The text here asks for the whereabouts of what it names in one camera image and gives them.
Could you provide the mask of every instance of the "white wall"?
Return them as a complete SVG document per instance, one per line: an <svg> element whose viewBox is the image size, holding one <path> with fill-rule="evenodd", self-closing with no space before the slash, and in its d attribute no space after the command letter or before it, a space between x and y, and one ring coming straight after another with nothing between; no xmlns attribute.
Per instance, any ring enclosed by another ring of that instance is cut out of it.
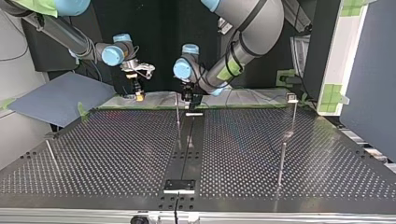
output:
<svg viewBox="0 0 396 224"><path fill-rule="evenodd" d="M19 19L10 18L22 31ZM45 79L42 73L35 71L29 52L17 60L1 62L21 55L25 51L26 40L1 11L0 30L1 105L6 99L20 97L43 85ZM0 169L40 144L49 131L47 123L0 108Z"/></svg>

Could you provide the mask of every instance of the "gray fabric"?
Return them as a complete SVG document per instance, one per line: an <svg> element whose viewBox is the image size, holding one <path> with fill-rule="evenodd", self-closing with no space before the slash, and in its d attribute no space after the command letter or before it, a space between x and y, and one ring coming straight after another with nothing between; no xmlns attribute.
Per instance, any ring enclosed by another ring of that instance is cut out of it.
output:
<svg viewBox="0 0 396 224"><path fill-rule="evenodd" d="M80 117L78 103L88 111L114 94L112 86L69 72L22 96L8 108L65 127Z"/></svg>
<svg viewBox="0 0 396 224"><path fill-rule="evenodd" d="M394 89L396 1L370 4L346 96L341 121L359 137L396 161Z"/></svg>
<svg viewBox="0 0 396 224"><path fill-rule="evenodd" d="M277 106L286 103L285 89L271 90L237 90L226 89L220 96L204 96L201 107L251 107L251 106ZM184 102L179 97L179 107L184 106ZM143 109L161 109L165 107L174 107L176 105L176 94L170 91L159 91L147 93L144 102L137 102L135 99L125 99L115 96L100 108L143 108Z"/></svg>

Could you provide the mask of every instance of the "vertical metal post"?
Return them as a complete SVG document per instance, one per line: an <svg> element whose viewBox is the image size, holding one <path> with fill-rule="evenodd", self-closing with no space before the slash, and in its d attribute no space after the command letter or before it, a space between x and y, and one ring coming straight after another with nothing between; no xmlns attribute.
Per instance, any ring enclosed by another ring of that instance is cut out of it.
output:
<svg viewBox="0 0 396 224"><path fill-rule="evenodd" d="M177 127L180 129L180 113L178 112L178 93L176 93L176 116L177 116Z"/></svg>
<svg viewBox="0 0 396 224"><path fill-rule="evenodd" d="M293 125L294 125L294 121L296 121L297 105L298 105L298 102L294 104Z"/></svg>
<svg viewBox="0 0 396 224"><path fill-rule="evenodd" d="M52 157L53 160L56 160L55 154L53 154L53 151L52 151L52 146L50 145L50 140L47 139L47 140L46 140L46 143L47 143L47 147L48 147L48 149L49 149L49 154L50 154L50 156Z"/></svg>
<svg viewBox="0 0 396 224"><path fill-rule="evenodd" d="M286 147L287 147L287 143L283 143L282 151L280 152L279 178L277 179L277 185L279 187L282 186L282 176L283 176L283 169L284 169L284 165L285 165Z"/></svg>

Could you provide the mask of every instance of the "black bracket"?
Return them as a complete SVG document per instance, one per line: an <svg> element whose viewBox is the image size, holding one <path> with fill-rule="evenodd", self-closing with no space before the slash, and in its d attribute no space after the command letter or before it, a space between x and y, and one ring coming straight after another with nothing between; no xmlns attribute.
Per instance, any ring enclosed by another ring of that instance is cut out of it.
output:
<svg viewBox="0 0 396 224"><path fill-rule="evenodd" d="M166 180L164 194L194 194L195 180Z"/></svg>

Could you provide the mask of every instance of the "perforated metal plate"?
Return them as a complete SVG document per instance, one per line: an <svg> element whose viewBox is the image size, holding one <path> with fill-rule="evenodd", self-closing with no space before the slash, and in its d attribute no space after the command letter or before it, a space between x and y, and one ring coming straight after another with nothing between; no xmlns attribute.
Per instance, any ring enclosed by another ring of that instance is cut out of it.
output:
<svg viewBox="0 0 396 224"><path fill-rule="evenodd" d="M326 119L299 109L293 124L292 113L292 108L205 113L199 210L345 213L380 202L383 206L366 209L396 213L391 171Z"/></svg>
<svg viewBox="0 0 396 224"><path fill-rule="evenodd" d="M293 124L292 112L208 110L179 134L175 111L99 111L53 142L57 161L43 145L1 171L0 207L173 210L163 187L181 177L196 180L183 211L396 214L392 171L326 119L299 109Z"/></svg>
<svg viewBox="0 0 396 224"><path fill-rule="evenodd" d="M31 152L0 193L44 197L157 199L177 139L173 111L100 111Z"/></svg>

